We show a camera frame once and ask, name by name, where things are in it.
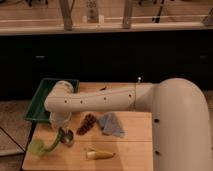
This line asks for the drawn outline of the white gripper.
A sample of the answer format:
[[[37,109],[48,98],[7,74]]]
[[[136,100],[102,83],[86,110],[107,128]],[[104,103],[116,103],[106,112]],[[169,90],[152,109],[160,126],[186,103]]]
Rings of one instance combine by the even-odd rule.
[[[69,122],[71,120],[72,113],[50,113],[50,124],[53,130],[57,131],[59,128],[66,130],[69,126]]]

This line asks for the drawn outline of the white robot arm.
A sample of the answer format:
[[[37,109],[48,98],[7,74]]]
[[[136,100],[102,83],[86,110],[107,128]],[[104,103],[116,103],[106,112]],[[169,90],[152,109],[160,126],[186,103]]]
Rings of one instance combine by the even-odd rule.
[[[153,171],[213,171],[208,104],[200,88],[183,78],[158,84],[133,83],[96,92],[71,93],[57,84],[45,109],[64,115],[80,111],[140,111],[152,114]]]

